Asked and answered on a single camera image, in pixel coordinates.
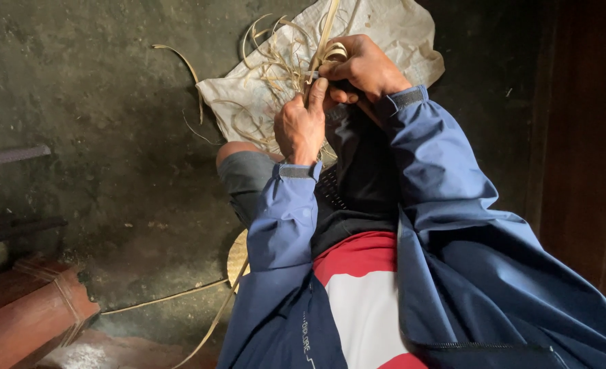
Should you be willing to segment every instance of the person's right hand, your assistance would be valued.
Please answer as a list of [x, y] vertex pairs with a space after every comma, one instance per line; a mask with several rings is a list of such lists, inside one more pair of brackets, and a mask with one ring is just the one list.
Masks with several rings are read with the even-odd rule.
[[[340, 42], [348, 52], [348, 60], [343, 63], [327, 63], [319, 67], [319, 75], [331, 81], [349, 80], [356, 88], [364, 91], [373, 103], [382, 96], [397, 93], [412, 87], [396, 65], [366, 35], [333, 38], [328, 43]], [[333, 100], [348, 102], [343, 91], [333, 91]]]

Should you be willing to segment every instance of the person's left hand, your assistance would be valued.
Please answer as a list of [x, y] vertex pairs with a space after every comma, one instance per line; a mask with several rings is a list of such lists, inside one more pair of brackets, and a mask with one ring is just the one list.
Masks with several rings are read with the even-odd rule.
[[327, 88], [328, 80], [319, 78], [310, 88], [307, 109], [303, 95], [297, 94], [275, 115], [275, 140], [289, 164], [312, 165], [317, 161], [326, 134], [323, 102]]

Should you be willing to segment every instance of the dark wall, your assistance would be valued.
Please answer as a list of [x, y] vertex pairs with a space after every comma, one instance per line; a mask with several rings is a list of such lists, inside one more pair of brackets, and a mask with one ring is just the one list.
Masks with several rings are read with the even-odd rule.
[[540, 240], [606, 295], [606, 0], [559, 13]]

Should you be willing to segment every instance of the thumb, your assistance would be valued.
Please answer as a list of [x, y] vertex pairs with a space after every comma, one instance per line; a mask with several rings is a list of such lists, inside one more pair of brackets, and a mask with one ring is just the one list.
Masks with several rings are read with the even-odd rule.
[[319, 67], [319, 75], [331, 81], [348, 80], [352, 77], [351, 64], [354, 62], [354, 59], [350, 58], [344, 63], [325, 63]]
[[328, 89], [328, 80], [319, 78], [309, 90], [308, 112], [323, 113], [323, 100], [326, 98], [326, 89]]

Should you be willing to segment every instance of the dirty floor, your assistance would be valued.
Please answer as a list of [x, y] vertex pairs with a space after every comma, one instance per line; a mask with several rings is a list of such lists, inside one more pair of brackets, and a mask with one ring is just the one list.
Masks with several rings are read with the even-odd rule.
[[[239, 39], [266, 13], [293, 17], [312, 0], [0, 0], [0, 149], [47, 144], [53, 154], [0, 166], [0, 213], [62, 215], [61, 231], [11, 245], [82, 267], [103, 311], [224, 278], [241, 224], [217, 177], [222, 142], [209, 109], [197, 125], [189, 73], [224, 76]], [[524, 214], [539, 1], [420, 1], [436, 22], [446, 73], [432, 99], [462, 124], [500, 192]], [[93, 329], [187, 351], [207, 331], [227, 286], [103, 316]], [[220, 349], [228, 314], [208, 343]]]

